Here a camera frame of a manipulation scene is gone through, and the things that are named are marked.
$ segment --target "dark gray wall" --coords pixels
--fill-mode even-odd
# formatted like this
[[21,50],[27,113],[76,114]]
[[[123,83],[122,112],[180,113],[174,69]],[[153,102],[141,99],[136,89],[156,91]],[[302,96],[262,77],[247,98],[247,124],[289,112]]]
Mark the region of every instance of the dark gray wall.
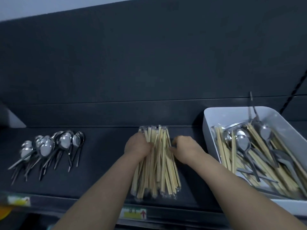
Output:
[[248,91],[279,110],[307,68],[306,4],[132,0],[4,22],[0,98],[28,126],[189,125]]

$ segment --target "red arrow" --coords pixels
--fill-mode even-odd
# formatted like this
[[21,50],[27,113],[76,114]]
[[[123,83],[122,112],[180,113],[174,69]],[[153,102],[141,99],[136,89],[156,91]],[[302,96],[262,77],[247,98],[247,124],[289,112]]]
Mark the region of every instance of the red arrow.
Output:
[[144,210],[142,210],[141,215],[143,216],[143,219],[144,219],[145,216],[146,216],[146,212],[144,212]]

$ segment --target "plastic wrapper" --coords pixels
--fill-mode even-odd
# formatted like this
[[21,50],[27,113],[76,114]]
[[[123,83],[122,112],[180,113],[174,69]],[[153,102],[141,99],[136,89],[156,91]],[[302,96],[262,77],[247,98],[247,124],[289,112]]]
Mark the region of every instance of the plastic wrapper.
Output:
[[154,144],[150,154],[137,166],[131,185],[131,194],[137,201],[143,198],[177,198],[181,189],[174,155],[169,150],[171,141],[165,126],[140,127],[147,142]]

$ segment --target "label sticker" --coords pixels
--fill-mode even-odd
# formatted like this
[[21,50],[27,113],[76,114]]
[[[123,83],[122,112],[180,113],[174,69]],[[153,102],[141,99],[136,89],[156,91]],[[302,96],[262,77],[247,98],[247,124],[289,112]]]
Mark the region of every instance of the label sticker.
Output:
[[119,217],[122,219],[146,220],[147,211],[146,209],[141,208],[124,207],[122,208]]
[[14,206],[30,207],[30,197],[8,196],[7,203]]

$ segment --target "white plastic tray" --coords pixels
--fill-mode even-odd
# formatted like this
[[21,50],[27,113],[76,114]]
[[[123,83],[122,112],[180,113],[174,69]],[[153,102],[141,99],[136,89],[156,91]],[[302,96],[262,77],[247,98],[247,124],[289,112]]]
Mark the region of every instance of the white plastic tray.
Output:
[[[275,129],[285,145],[292,151],[303,168],[307,170],[307,140],[301,136],[277,111],[265,106],[257,106],[260,120]],[[255,114],[251,107],[211,107],[204,111],[203,133],[210,154],[218,150],[211,132],[212,126],[222,126],[242,122]],[[293,215],[307,216],[307,201],[272,199]]]

